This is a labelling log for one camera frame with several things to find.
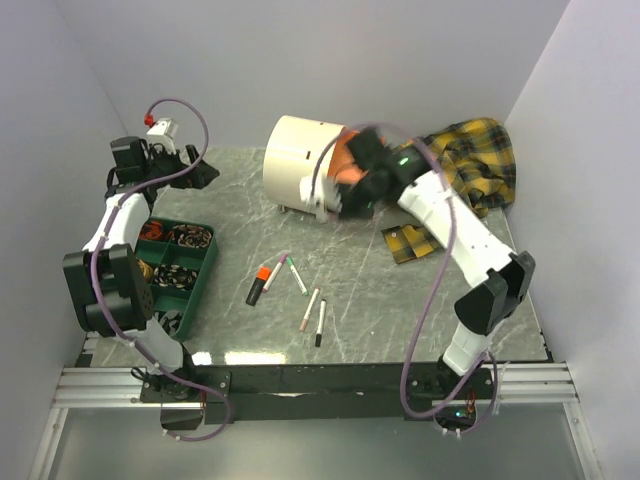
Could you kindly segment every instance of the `cable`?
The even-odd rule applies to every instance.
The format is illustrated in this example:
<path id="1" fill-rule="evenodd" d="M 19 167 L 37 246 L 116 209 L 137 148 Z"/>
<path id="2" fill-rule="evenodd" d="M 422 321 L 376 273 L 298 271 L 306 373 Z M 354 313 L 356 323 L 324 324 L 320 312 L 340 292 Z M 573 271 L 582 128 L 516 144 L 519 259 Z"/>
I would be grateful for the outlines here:
<path id="1" fill-rule="evenodd" d="M 442 188 L 444 190 L 448 190 L 448 189 L 451 188 L 451 186 L 449 185 L 449 181 L 447 180 L 447 177 L 444 174 L 444 171 L 440 167 L 440 164 L 437 162 L 437 160 L 435 159 L 433 153 L 431 153 L 429 151 L 429 149 L 427 148 L 427 146 L 425 145 L 425 143 L 422 141 L 421 138 L 412 137 L 410 134 L 407 134 L 403 129 L 395 127 L 393 125 L 389 125 L 387 123 L 360 124 L 360 125 L 356 125 L 354 127 L 349 127 L 349 128 L 342 129 L 342 131 L 333 140 L 331 140 L 327 144 L 327 146 L 324 148 L 324 150 L 322 150 L 322 153 L 320 154 L 320 157 L 318 157 L 318 161 L 316 162 L 316 165 L 313 168 L 313 175 L 311 177 L 311 198 L 313 198 L 314 193 L 315 193 L 316 179 L 318 177 L 318 173 L 320 172 L 320 166 L 322 164 L 322 160 L 324 159 L 326 154 L 329 152 L 331 147 L 340 138 L 342 138 L 344 135 L 346 135 L 346 134 L 348 134 L 348 133 L 350 133 L 352 131 L 362 130 L 363 128 L 367 128 L 367 127 L 384 128 L 386 130 L 389 130 L 390 132 L 392 132 L 395 135 L 400 135 L 401 137 L 412 139 L 413 145 L 418 149 L 418 151 L 426 159 L 426 161 L 429 163 L 429 166 L 431 167 L 431 169 L 438 174 L 438 177 L 440 178 L 440 182 L 442 184 Z M 406 353 L 405 361 L 404 361 L 404 363 L 402 365 L 402 374 L 400 376 L 400 403 L 402 404 L 402 408 L 404 409 L 404 411 L 405 411 L 405 413 L 407 415 L 409 415 L 412 418 L 417 418 L 417 419 L 426 419 L 426 418 L 432 417 L 433 415 L 435 415 L 438 412 L 440 412 L 441 410 L 443 410 L 449 404 L 449 402 L 451 402 L 455 398 L 455 396 L 458 394 L 458 392 L 460 392 L 460 390 L 462 389 L 464 384 L 467 382 L 467 380 L 469 380 L 469 378 L 471 377 L 471 375 L 473 374 L 475 369 L 480 366 L 480 364 L 484 361 L 484 359 L 486 358 L 486 355 L 487 355 L 486 353 L 482 353 L 482 354 L 480 354 L 478 356 L 478 358 L 475 360 L 473 366 L 460 379 L 460 381 L 458 382 L 456 387 L 451 391 L 451 393 L 447 396 L 447 398 L 443 402 L 441 402 L 438 406 L 436 406 L 434 408 L 431 408 L 431 409 L 427 410 L 426 412 L 416 412 L 409 406 L 409 402 L 407 400 L 407 380 L 409 378 L 409 369 L 411 367 L 411 362 L 413 361 L 413 354 L 415 352 L 416 345 L 418 343 L 418 339 L 420 338 L 420 332 L 422 331 L 422 328 L 424 326 L 424 322 L 427 319 L 427 315 L 428 315 L 429 310 L 431 309 L 431 305 L 433 304 L 433 301 L 435 299 L 436 292 L 438 291 L 438 288 L 440 287 L 440 284 L 442 283 L 442 278 L 444 277 L 444 272 L 447 269 L 447 266 L 449 265 L 449 261 L 451 260 L 451 254 L 452 254 L 452 251 L 453 251 L 453 245 L 455 243 L 455 238 L 456 238 L 457 229 L 458 229 L 458 226 L 457 226 L 457 223 L 456 223 L 455 211 L 454 211 L 454 208 L 453 208 L 453 199 L 452 199 L 451 196 L 449 196 L 447 198 L 447 204 L 449 206 L 451 228 L 449 229 L 449 239 L 447 241 L 447 247 L 445 249 L 444 259 L 442 260 L 442 264 L 440 265 L 440 269 L 438 270 L 438 274 L 436 275 L 436 279 L 433 282 L 433 286 L 431 287 L 431 291 L 429 292 L 429 295 L 427 296 L 427 300 L 425 302 L 424 308 L 422 309 L 422 313 L 420 314 L 420 318 L 418 319 L 418 321 L 416 323 L 416 326 L 414 328 L 413 335 L 411 336 L 411 339 L 409 340 L 409 345 L 407 347 L 407 353 Z M 496 374 L 494 374 L 494 384 L 493 384 L 493 395 L 492 395 L 492 397 L 495 397 L 496 394 L 497 394 L 497 391 L 498 391 L 498 375 L 497 375 L 497 365 L 495 363 L 495 360 L 494 360 L 494 372 L 496 372 Z M 489 413 L 491 413 L 493 411 L 493 405 L 494 404 L 495 404 L 495 399 L 492 398 L 492 403 L 490 404 L 490 408 L 487 410 Z M 480 421 L 476 422 L 476 425 L 478 425 L 478 424 L 481 425 L 482 423 L 484 423 L 484 421 L 485 421 L 485 416 L 483 416 L 480 419 Z M 469 428 L 468 430 L 466 430 L 466 432 L 472 431 L 473 429 L 474 429 L 473 427 Z"/>
<path id="2" fill-rule="evenodd" d="M 175 438 L 176 440 L 179 440 L 179 441 L 183 441 L 183 442 L 199 442 L 199 441 L 202 441 L 202 440 L 208 440 L 210 438 L 215 437 L 216 435 L 221 433 L 227 427 L 227 425 L 229 425 L 229 423 L 231 422 L 231 416 L 232 416 L 231 404 L 229 403 L 229 400 L 227 399 L 227 397 L 225 397 L 222 393 L 218 392 L 217 390 L 209 388 L 209 387 L 207 387 L 205 385 L 199 385 L 199 384 L 197 384 L 195 382 L 191 382 L 189 380 L 185 380 L 185 379 L 180 378 L 177 375 L 174 375 L 173 373 L 169 372 L 164 367 L 164 365 L 161 365 L 160 362 L 158 362 L 158 360 L 151 354 L 151 352 L 149 352 L 149 350 L 142 343 L 137 341 L 134 337 L 131 337 L 131 336 L 127 335 L 126 333 L 124 333 L 122 331 L 122 329 L 116 323 L 116 321 L 113 318 L 113 315 L 111 314 L 111 312 L 109 311 L 109 308 L 108 308 L 107 303 L 105 301 L 104 295 L 102 294 L 102 291 L 100 290 L 100 281 L 99 281 L 100 279 L 98 278 L 98 254 L 104 248 L 104 244 L 105 244 L 105 242 L 106 242 L 106 240 L 107 240 L 107 238 L 109 236 L 109 232 L 111 231 L 111 227 L 113 226 L 113 223 L 115 222 L 116 217 L 118 216 L 118 213 L 120 212 L 120 209 L 122 208 L 124 203 L 132 195 L 134 195 L 135 193 L 137 193 L 137 192 L 139 192 L 141 190 L 144 190 L 147 187 L 150 187 L 152 185 L 156 185 L 156 184 L 159 184 L 159 183 L 170 182 L 171 180 L 174 180 L 174 179 L 176 179 L 178 177 L 181 177 L 182 175 L 187 175 L 189 172 L 191 172 L 193 169 L 195 169 L 198 166 L 198 164 L 202 161 L 202 159 L 204 157 L 204 154 L 206 153 L 207 148 L 209 147 L 209 128 L 207 127 L 207 123 L 206 123 L 204 117 L 202 116 L 202 114 L 193 105 L 191 105 L 189 102 L 186 102 L 184 100 L 180 100 L 180 99 L 177 99 L 177 98 L 162 98 L 160 100 L 155 101 L 153 104 L 151 104 L 151 106 L 147 110 L 147 113 L 145 115 L 145 119 L 151 116 L 151 112 L 153 111 L 153 109 L 156 106 L 158 106 L 161 103 L 165 103 L 165 102 L 174 102 L 174 103 L 178 103 L 180 105 L 184 105 L 189 110 L 191 110 L 196 115 L 196 117 L 198 117 L 198 120 L 200 120 L 200 123 L 202 124 L 202 128 L 203 128 L 203 131 L 204 131 L 204 145 L 202 147 L 202 150 L 200 150 L 200 155 L 198 156 L 198 158 L 191 165 L 189 165 L 184 170 L 181 170 L 181 171 L 176 172 L 176 173 L 172 173 L 171 175 L 166 175 L 164 177 L 156 178 L 156 179 L 149 180 L 147 182 L 141 183 L 140 185 L 137 185 L 137 186 L 133 187 L 131 190 L 127 191 L 127 193 L 125 193 L 120 198 L 120 200 L 118 200 L 118 203 L 116 204 L 116 207 L 111 211 L 111 214 L 107 218 L 107 222 L 106 222 L 105 227 L 104 227 L 104 232 L 102 233 L 102 236 L 98 240 L 98 244 L 96 245 L 95 250 L 91 253 L 90 275 L 91 275 L 91 283 L 92 283 L 93 291 L 95 293 L 98 305 L 100 305 L 100 310 L 102 310 L 102 313 L 104 314 L 104 317 L 107 320 L 107 323 L 109 323 L 109 326 L 111 327 L 111 329 L 115 332 L 115 334 L 118 337 L 120 337 L 121 339 L 123 339 L 126 342 L 129 342 L 129 344 L 131 346 L 134 346 L 138 350 L 138 352 L 140 352 L 140 354 L 151 365 L 154 365 L 166 377 L 168 377 L 171 380 L 173 380 L 174 382 L 179 383 L 181 385 L 184 385 L 186 387 L 195 388 L 197 390 L 200 390 L 201 392 L 205 392 L 205 393 L 209 393 L 211 395 L 214 395 L 215 397 L 218 397 L 225 404 L 225 406 L 227 407 L 227 413 L 226 413 L 226 416 L 225 416 L 222 424 L 217 429 L 215 429 L 213 432 L 211 432 L 211 433 L 209 433 L 207 435 L 203 435 L 201 437 L 185 437 L 185 436 L 178 435 L 175 432 L 166 432 L 169 436 L 171 436 L 171 437 L 173 437 L 173 438 Z"/>

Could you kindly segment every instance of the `table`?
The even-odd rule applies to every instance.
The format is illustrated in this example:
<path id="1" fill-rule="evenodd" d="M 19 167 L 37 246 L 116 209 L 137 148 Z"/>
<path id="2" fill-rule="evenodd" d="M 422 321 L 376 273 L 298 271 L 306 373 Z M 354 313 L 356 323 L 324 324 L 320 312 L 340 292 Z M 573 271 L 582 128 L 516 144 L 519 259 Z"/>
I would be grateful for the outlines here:
<path id="1" fill-rule="evenodd" d="M 370 221 L 337 224 L 297 211 L 279 213 L 263 193 L 263 157 L 264 149 L 212 149 L 206 159 L 220 170 L 218 179 L 203 191 L 167 189 L 157 201 L 155 216 L 212 225 L 220 249 L 188 350 L 196 361 L 214 364 L 403 361 L 442 252 L 396 265 L 380 233 L 397 222 L 399 212 L 389 208 Z M 483 221 L 512 245 L 501 210 Z M 317 312 L 305 333 L 298 330 L 309 297 L 288 269 L 255 307 L 245 304 L 260 266 L 273 267 L 284 252 L 291 253 L 307 288 L 321 288 L 328 302 L 320 348 L 314 346 Z M 435 361 L 444 352 L 458 323 L 453 303 L 468 289 L 451 262 L 414 360 Z M 492 351 L 501 361 L 548 358 L 529 297 L 503 322 Z M 92 360 L 92 366 L 141 364 L 113 339 L 100 339 Z"/>

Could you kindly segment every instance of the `plaid blanket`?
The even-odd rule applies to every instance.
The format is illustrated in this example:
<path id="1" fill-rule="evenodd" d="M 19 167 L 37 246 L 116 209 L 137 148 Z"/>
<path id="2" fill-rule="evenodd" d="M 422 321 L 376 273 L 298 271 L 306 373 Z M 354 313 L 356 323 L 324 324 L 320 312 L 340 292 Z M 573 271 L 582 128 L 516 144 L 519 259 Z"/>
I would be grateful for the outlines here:
<path id="1" fill-rule="evenodd" d="M 497 121 L 476 118 L 456 123 L 423 140 L 460 198 L 478 217 L 513 202 L 515 158 L 511 139 Z M 382 234 L 396 263 L 424 257 L 440 247 L 421 225 L 399 225 Z"/>

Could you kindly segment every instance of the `pink marker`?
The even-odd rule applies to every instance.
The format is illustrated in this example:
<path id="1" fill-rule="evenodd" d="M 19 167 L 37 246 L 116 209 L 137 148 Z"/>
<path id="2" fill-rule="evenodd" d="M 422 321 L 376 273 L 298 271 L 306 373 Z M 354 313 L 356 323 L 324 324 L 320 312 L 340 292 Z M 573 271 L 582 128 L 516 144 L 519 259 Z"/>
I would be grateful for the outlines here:
<path id="1" fill-rule="evenodd" d="M 264 287 L 262 288 L 262 293 L 266 293 L 267 290 L 269 290 L 269 288 L 271 287 L 271 284 L 276 279 L 276 275 L 282 268 L 282 265 L 284 264 L 284 262 L 287 260 L 287 255 L 288 254 L 285 253 L 280 259 L 280 261 L 276 264 L 276 266 L 273 267 L 273 271 L 271 272 L 271 275 L 269 275 L 269 278 L 267 279 L 267 283 L 265 283 Z"/>

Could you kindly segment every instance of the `marker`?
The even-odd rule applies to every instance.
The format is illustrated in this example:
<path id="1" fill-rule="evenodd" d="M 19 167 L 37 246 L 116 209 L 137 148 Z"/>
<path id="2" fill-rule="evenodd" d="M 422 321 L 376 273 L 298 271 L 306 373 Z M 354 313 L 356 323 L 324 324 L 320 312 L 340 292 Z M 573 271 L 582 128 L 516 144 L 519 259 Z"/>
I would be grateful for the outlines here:
<path id="1" fill-rule="evenodd" d="M 327 313 L 327 301 L 320 300 L 320 319 L 318 320 L 318 330 L 316 330 L 316 347 L 322 343 L 322 330 L 324 329 L 324 316 Z"/>
<path id="2" fill-rule="evenodd" d="M 282 256 L 282 258 L 280 259 L 280 261 L 276 264 L 276 266 L 273 267 L 273 271 L 271 272 L 271 275 L 269 275 L 269 278 L 267 279 L 267 283 L 265 284 L 264 288 L 262 289 L 262 293 L 267 293 L 267 290 L 269 290 L 271 288 L 271 284 L 276 279 L 276 275 L 278 274 L 278 272 L 282 268 L 282 264 L 284 263 L 284 261 L 286 259 L 287 259 L 287 254 L 285 253 Z"/>
<path id="3" fill-rule="evenodd" d="M 253 281 L 253 285 L 251 285 L 251 290 L 249 290 L 249 295 L 247 295 L 247 299 L 245 300 L 247 305 L 255 306 L 262 293 L 262 287 L 264 287 L 270 273 L 271 270 L 267 267 L 260 267 L 260 271 L 258 275 L 256 275 L 256 279 Z"/>
<path id="4" fill-rule="evenodd" d="M 304 312 L 304 317 L 302 317 L 302 323 L 300 324 L 301 332 L 304 332 L 304 329 L 307 328 L 307 323 L 309 323 L 309 318 L 311 317 L 311 309 L 313 308 L 313 304 L 316 303 L 316 299 L 318 298 L 319 293 L 320 293 L 320 289 L 316 288 L 313 291 L 313 295 L 311 295 L 311 301 L 307 306 L 307 311 Z"/>
<path id="5" fill-rule="evenodd" d="M 309 295 L 309 291 L 307 290 L 307 287 L 304 286 L 304 282 L 300 278 L 300 274 L 296 270 L 296 267 L 293 264 L 293 260 L 288 255 L 287 255 L 287 263 L 289 264 L 289 268 L 291 269 L 291 273 L 293 273 L 293 276 L 296 277 L 296 282 L 298 282 L 298 286 L 300 287 L 300 290 L 302 290 L 302 294 L 303 295 Z"/>

